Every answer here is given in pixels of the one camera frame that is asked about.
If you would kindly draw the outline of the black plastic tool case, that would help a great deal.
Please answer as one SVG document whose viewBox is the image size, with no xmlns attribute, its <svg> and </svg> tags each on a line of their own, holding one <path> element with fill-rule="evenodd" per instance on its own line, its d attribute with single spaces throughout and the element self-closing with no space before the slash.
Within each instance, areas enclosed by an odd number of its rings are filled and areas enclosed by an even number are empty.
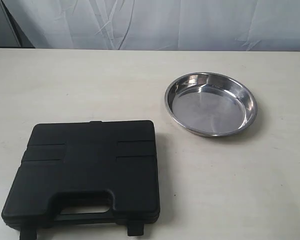
<svg viewBox="0 0 300 240">
<path fill-rule="evenodd" d="M 159 215 L 150 120 L 35 125 L 1 212 L 22 240 L 58 225 L 112 223 L 139 237 Z"/>
</svg>

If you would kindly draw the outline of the round stainless steel pan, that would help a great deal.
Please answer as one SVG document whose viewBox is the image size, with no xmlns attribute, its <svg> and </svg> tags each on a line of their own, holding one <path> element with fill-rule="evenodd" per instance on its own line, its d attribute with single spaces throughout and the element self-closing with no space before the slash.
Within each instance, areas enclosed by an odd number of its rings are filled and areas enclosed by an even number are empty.
<svg viewBox="0 0 300 240">
<path fill-rule="evenodd" d="M 206 138 L 222 138 L 250 127 L 258 114 L 251 91 L 232 77 L 214 72 L 183 75 L 167 87 L 164 105 L 183 129 Z"/>
</svg>

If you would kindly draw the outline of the white backdrop curtain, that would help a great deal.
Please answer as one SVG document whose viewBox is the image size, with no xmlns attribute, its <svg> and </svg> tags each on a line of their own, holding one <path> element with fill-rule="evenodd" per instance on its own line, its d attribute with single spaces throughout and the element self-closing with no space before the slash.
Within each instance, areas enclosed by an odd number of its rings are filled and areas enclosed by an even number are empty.
<svg viewBox="0 0 300 240">
<path fill-rule="evenodd" d="M 300 0 L 6 0 L 36 48 L 300 52 Z"/>
</svg>

